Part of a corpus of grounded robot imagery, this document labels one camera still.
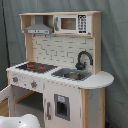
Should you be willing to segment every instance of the range hood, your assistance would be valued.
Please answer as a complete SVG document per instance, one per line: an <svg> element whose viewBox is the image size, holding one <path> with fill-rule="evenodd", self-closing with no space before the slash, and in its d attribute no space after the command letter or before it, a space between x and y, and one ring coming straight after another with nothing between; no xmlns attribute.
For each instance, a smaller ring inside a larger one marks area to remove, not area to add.
<svg viewBox="0 0 128 128"><path fill-rule="evenodd" d="M35 24L27 27L25 33L52 34L53 29L44 25L43 16L35 16Z"/></svg>

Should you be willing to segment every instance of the knob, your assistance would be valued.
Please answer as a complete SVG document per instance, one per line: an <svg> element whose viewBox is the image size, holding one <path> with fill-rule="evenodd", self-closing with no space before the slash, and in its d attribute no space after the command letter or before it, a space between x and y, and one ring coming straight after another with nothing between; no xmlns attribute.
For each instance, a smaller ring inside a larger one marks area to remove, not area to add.
<svg viewBox="0 0 128 128"><path fill-rule="evenodd" d="M36 82L33 81L33 82L31 83L31 86L32 86L32 88L36 88L36 86L37 86Z"/></svg>
<svg viewBox="0 0 128 128"><path fill-rule="evenodd" d="M17 77L14 77L13 78L13 82L16 83L18 81L18 78Z"/></svg>

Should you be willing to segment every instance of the microwave door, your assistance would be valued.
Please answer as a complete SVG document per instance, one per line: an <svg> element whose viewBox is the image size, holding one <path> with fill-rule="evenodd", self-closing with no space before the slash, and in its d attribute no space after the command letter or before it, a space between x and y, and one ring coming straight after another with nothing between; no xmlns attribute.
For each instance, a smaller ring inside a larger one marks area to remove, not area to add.
<svg viewBox="0 0 128 128"><path fill-rule="evenodd" d="M78 15L56 15L56 33L78 33Z"/></svg>

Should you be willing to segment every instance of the gray backdrop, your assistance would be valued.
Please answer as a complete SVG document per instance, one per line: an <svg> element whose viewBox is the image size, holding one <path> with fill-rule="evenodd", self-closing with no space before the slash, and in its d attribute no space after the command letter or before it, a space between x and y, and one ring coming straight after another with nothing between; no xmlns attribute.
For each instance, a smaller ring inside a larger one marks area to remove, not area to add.
<svg viewBox="0 0 128 128"><path fill-rule="evenodd" d="M4 18L3 18L2 1L0 0L0 90L2 90L7 86L7 75L6 75L7 67L8 67L8 62L7 62Z"/></svg>
<svg viewBox="0 0 128 128"><path fill-rule="evenodd" d="M25 61L19 13L102 11L102 70L115 77L106 88L106 119L128 128L128 0L4 0L11 65Z"/></svg>

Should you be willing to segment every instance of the door handle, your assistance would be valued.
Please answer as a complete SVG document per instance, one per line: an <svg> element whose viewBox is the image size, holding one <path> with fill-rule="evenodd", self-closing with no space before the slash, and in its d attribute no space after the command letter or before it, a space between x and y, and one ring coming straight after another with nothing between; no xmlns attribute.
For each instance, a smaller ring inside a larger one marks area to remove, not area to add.
<svg viewBox="0 0 128 128"><path fill-rule="evenodd" d="M59 28L57 27L58 17L54 19L54 27L56 31L59 31Z"/></svg>
<svg viewBox="0 0 128 128"><path fill-rule="evenodd" d="M50 109L50 102L47 103L47 117L48 117L48 120L51 120L51 115L49 114L49 109Z"/></svg>

